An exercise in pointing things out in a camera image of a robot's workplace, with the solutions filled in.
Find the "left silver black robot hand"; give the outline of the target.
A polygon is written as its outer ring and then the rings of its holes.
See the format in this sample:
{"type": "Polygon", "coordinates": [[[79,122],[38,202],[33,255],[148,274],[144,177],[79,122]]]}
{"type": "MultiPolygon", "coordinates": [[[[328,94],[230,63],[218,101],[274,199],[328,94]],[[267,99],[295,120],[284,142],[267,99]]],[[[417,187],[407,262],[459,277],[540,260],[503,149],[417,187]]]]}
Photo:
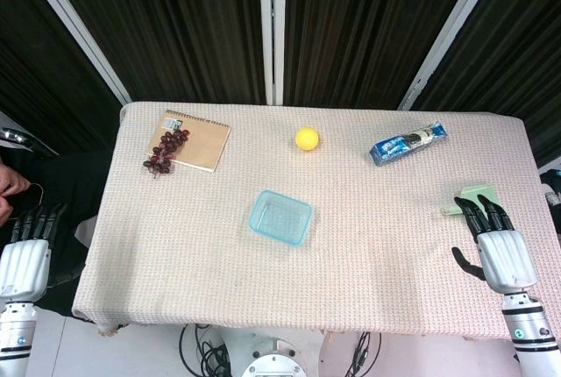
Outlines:
{"type": "Polygon", "coordinates": [[[1,302],[36,302],[46,292],[60,217],[67,206],[39,206],[16,219],[1,255],[1,302]]]}

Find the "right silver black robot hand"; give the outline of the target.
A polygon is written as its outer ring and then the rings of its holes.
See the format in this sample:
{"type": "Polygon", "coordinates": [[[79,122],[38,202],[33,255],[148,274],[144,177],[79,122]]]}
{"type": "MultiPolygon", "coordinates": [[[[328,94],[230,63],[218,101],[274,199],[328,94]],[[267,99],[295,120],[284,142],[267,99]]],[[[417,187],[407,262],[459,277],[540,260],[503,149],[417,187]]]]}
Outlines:
{"type": "Polygon", "coordinates": [[[470,263],[456,246],[452,256],[466,273],[487,283],[498,294],[523,292],[537,284],[537,274],[524,236],[515,229],[507,212],[483,195],[478,202],[456,196],[480,264],[470,263]]]}

